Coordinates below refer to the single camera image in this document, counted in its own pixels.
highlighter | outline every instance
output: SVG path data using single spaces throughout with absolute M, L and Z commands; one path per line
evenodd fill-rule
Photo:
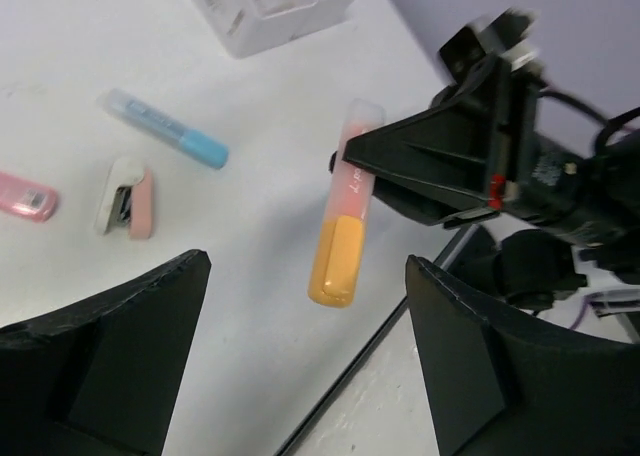
M 120 89 L 112 89 L 102 97 L 105 109 L 115 116 L 151 132 L 193 159 L 222 168 L 229 149 L 202 131 L 189 128 Z
M 384 119 L 384 110 L 366 101 L 349 108 L 309 281 L 309 298 L 318 304 L 346 308 L 353 302 L 375 177 L 342 155 L 347 141 L 379 128 Z

stapler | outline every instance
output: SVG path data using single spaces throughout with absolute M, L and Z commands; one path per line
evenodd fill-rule
M 153 176 L 130 157 L 113 163 L 96 218 L 98 234 L 114 227 L 128 227 L 131 239 L 148 239 L 153 230 Z

pink object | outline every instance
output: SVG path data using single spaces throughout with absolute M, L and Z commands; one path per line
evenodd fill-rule
M 54 189 L 0 172 L 0 210 L 42 222 L 51 217 L 57 202 Z
M 339 216 L 353 216 L 366 222 L 375 176 L 343 161 L 342 155 L 347 141 L 382 126 L 384 118 L 384 110 L 380 106 L 362 100 L 351 103 L 338 143 L 325 221 L 335 220 Z
M 144 170 L 144 179 L 131 188 L 131 239 L 149 239 L 153 231 L 153 176 Z

blue cap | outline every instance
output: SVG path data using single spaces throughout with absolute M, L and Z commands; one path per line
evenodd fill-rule
M 227 164 L 229 158 L 229 148 L 195 129 L 190 129 L 182 135 L 180 149 L 189 156 L 216 169 Z

black strip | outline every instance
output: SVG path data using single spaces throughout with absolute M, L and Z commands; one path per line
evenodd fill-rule
M 435 259 L 434 264 L 443 269 L 447 269 L 460 253 L 460 250 L 464 248 L 471 236 L 476 232 L 477 228 L 477 226 L 467 226 L 460 229 Z M 382 326 L 380 326 L 347 368 L 340 374 L 338 379 L 331 385 L 320 401 L 313 407 L 307 417 L 302 420 L 289 439 L 280 447 L 275 456 L 293 456 L 293 454 L 295 454 L 311 430 L 322 416 L 324 416 L 327 409 L 338 399 L 342 391 L 344 391 L 353 380 L 353 377 L 362 369 L 373 352 L 407 311 L 407 308 L 407 297 L 405 296 L 402 301 L 400 301 L 400 304 L 392 311 L 391 315 L 382 323 Z

